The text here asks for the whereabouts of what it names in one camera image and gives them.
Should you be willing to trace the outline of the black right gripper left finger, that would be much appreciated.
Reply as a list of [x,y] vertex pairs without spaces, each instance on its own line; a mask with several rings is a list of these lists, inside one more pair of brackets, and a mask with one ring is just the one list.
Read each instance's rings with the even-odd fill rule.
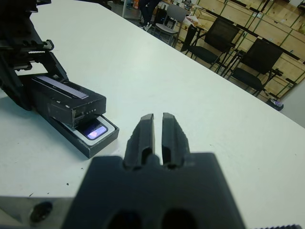
[[127,170],[137,170],[146,164],[155,153],[154,115],[146,114],[140,118],[131,137],[127,141],[123,166]]

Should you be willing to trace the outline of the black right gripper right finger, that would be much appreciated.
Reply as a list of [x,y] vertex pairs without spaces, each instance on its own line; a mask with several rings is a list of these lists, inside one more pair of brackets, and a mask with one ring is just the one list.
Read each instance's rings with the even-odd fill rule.
[[190,149],[188,139],[175,116],[170,113],[163,113],[163,166],[168,169],[183,167],[189,154]]

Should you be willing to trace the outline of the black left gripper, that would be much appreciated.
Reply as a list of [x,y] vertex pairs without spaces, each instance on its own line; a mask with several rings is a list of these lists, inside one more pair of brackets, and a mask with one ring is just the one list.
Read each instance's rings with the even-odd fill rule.
[[33,54],[41,55],[41,64],[51,75],[69,80],[53,52],[51,40],[43,41],[36,32],[30,16],[38,6],[50,0],[2,0],[0,2],[0,88],[21,108],[31,111],[32,106],[15,70],[30,70],[38,62]]

